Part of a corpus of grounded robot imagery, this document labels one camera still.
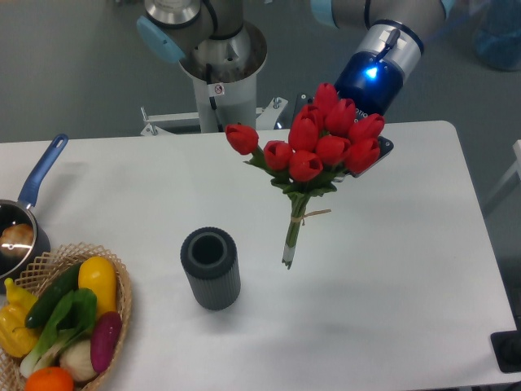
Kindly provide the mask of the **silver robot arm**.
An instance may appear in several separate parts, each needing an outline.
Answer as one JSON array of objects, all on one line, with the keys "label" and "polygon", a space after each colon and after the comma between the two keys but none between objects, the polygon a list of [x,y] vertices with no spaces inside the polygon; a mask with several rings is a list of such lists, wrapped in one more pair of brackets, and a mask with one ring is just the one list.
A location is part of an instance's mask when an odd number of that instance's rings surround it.
[{"label": "silver robot arm", "polygon": [[[424,52],[425,41],[448,19],[452,1],[311,1],[315,20],[341,29],[367,29],[335,82],[343,98],[366,113],[387,111]],[[243,18],[241,1],[146,1],[138,34],[164,62],[181,63],[208,84],[238,82],[265,62],[263,34]]]}]

